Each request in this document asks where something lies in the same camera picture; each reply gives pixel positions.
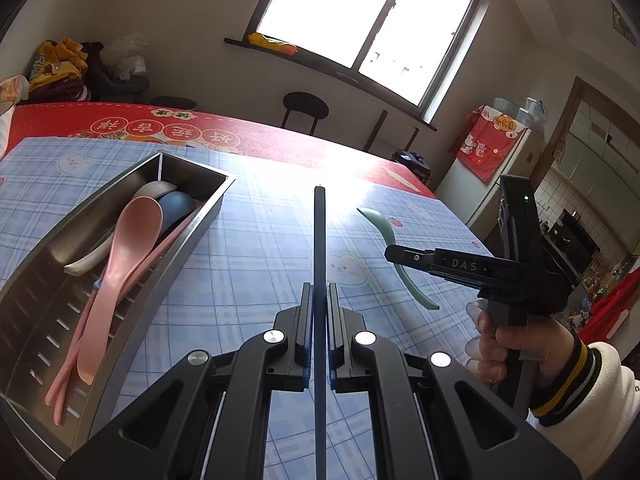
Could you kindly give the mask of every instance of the plaid pattern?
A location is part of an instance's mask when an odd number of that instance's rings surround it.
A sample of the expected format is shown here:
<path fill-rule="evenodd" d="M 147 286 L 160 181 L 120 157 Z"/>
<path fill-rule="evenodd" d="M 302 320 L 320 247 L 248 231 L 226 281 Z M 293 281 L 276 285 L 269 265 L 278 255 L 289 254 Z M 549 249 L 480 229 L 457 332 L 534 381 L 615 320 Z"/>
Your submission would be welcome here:
<path fill-rule="evenodd" d="M 73 206 L 157 148 L 101 139 L 21 142 L 0 162 L 0 285 Z M 488 254 L 442 203 L 269 160 L 176 146 L 162 149 L 238 179 L 160 306 L 114 414 L 191 349 L 213 354 L 235 350 L 271 328 L 277 311 L 297 304 L 302 283 L 312 280 L 313 188 L 319 182 L 328 200 L 328 278 L 338 283 L 341 305 L 360 311 L 369 330 L 406 352 L 427 355 L 444 349 L 463 358 L 473 330 L 465 305 L 476 292 L 409 269 L 422 291 L 440 305 L 437 311 L 423 309 L 384 259 L 378 231 L 356 211 L 364 206 L 397 219 L 402 224 L 394 228 L 399 244 Z M 68 164 L 72 154 L 79 164 Z M 337 267 L 345 269 L 334 272 Z M 366 394 L 327 390 L 328 478 L 374 478 Z M 265 478 L 315 478 L 313 391 L 312 382 L 310 391 L 301 394 L 274 393 Z"/>

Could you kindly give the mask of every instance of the window sill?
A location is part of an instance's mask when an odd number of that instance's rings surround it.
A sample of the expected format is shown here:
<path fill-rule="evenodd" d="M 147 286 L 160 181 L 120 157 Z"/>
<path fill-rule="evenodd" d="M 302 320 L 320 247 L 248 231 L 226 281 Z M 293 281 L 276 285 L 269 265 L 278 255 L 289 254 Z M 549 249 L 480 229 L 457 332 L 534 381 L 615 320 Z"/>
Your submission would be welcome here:
<path fill-rule="evenodd" d="M 276 52 L 274 50 L 268 50 L 266 48 L 262 48 L 260 46 L 256 46 L 254 44 L 249 43 L 248 41 L 240 41 L 233 40 L 232 38 L 224 39 L 226 44 L 233 46 L 240 46 L 242 48 L 248 48 L 250 50 L 259 50 L 260 52 L 264 52 L 265 54 L 271 54 L 272 56 L 276 56 L 282 59 L 286 59 L 298 65 L 306 66 L 311 70 L 315 70 L 316 72 L 321 72 L 325 75 L 331 76 L 343 83 L 347 83 L 353 87 L 356 87 L 363 92 L 366 92 L 373 97 L 380 99 L 382 102 L 400 110 L 402 113 L 408 115 L 413 120 L 423 124 L 428 127 L 430 130 L 434 132 L 437 131 L 435 126 L 425 122 L 422 118 L 422 112 L 420 108 L 416 105 L 410 103 L 406 99 L 400 97 L 398 94 L 392 92 L 386 87 L 383 87 L 379 83 L 360 75 L 360 80 L 356 80 L 349 75 L 342 73 L 348 72 L 348 68 L 340 65 L 339 63 L 333 62 L 329 59 L 325 59 L 324 57 L 318 56 L 312 52 L 306 50 L 299 50 L 293 56 L 287 56 L 286 54 L 281 54 L 280 52 Z"/>

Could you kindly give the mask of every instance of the window frame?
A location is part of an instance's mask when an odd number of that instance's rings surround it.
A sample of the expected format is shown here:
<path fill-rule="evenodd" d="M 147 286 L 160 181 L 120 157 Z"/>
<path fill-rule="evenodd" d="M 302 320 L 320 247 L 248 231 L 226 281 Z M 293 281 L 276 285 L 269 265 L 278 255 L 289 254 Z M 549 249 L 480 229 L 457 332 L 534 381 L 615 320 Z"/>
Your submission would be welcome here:
<path fill-rule="evenodd" d="M 242 37 L 242 41 L 230 40 L 229 38 L 225 38 L 225 43 L 236 44 L 238 46 L 253 48 L 254 50 L 269 52 L 270 54 L 275 54 L 276 56 L 282 57 L 283 59 L 289 59 L 290 61 L 293 61 L 295 63 L 301 64 L 318 72 L 322 72 L 345 83 L 351 84 L 352 86 L 355 86 L 356 88 L 359 88 L 373 95 L 374 97 L 377 97 L 380 100 L 392 105 L 393 107 L 398 108 L 411 117 L 422 121 L 422 116 L 424 115 L 425 110 L 427 109 L 435 93 L 437 92 L 440 83 L 442 82 L 456 53 L 458 52 L 460 43 L 462 42 L 468 31 L 469 25 L 476 13 L 476 10 L 478 10 L 480 1 L 481 0 L 469 1 L 469 5 L 466 8 L 465 15 L 460 22 L 460 26 L 458 27 L 458 30 L 456 31 L 453 40 L 449 45 L 449 48 L 443 56 L 438 69 L 431 79 L 431 82 L 427 86 L 426 91 L 422 96 L 422 99 L 420 100 L 420 103 L 417 105 L 413 104 L 412 102 L 393 92 L 389 88 L 381 85 L 380 83 L 377 83 L 373 79 L 359 72 L 362 63 L 364 62 L 365 57 L 376 38 L 376 34 L 382 27 L 387 15 L 389 14 L 389 11 L 394 6 L 396 0 L 386 0 L 369 34 L 367 35 L 364 44 L 362 45 L 358 55 L 356 56 L 353 66 L 351 67 L 346 67 L 338 62 L 335 62 L 324 56 L 316 54 L 315 52 L 311 52 L 300 47 L 293 56 L 286 56 L 278 52 L 262 49 L 249 43 L 247 37 L 249 36 L 249 34 L 255 32 L 258 29 L 258 25 L 260 24 L 262 17 L 267 11 L 271 0 L 258 0 L 258 4 L 255 7 L 251 19 L 249 20 L 247 28 L 244 32 L 244 36 Z"/>

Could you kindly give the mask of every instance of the window pane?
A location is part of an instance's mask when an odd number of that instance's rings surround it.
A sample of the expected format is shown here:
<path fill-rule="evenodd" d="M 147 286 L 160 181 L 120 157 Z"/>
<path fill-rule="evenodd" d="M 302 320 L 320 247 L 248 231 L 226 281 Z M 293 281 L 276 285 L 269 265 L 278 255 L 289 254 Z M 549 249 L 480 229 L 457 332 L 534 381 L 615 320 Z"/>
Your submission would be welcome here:
<path fill-rule="evenodd" d="M 396 0 L 360 73 L 417 105 L 470 0 Z"/>
<path fill-rule="evenodd" d="M 351 67 L 386 0 L 272 0 L 258 26 Z"/>

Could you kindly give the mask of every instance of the refrigerator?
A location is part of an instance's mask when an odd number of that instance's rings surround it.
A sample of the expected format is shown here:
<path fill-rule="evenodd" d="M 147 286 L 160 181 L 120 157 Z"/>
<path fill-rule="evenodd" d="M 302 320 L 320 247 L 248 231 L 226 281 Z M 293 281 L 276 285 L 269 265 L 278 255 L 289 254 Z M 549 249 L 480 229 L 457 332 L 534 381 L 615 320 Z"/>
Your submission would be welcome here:
<path fill-rule="evenodd" d="M 487 183 L 482 182 L 456 158 L 438 186 L 436 195 L 473 234 L 484 240 L 498 223 L 500 176 L 530 176 L 542 154 L 544 143 L 542 132 L 526 130 Z"/>

